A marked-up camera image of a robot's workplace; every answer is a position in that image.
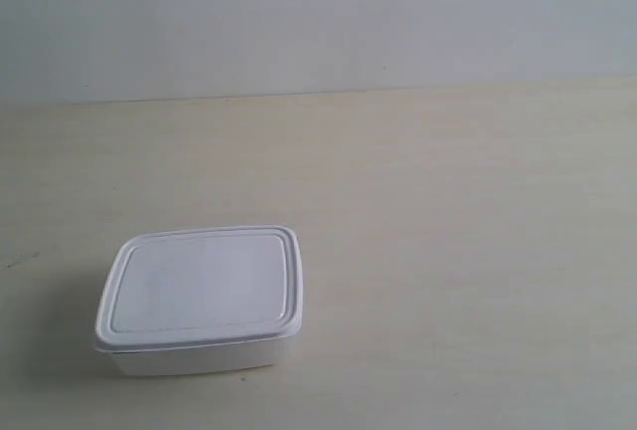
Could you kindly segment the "white lidded plastic container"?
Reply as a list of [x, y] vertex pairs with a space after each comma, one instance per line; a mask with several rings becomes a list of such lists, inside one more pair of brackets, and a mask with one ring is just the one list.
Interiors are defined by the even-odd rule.
[[94, 342], [130, 376], [268, 366], [293, 348], [303, 306], [301, 250], [288, 227], [140, 235], [113, 259]]

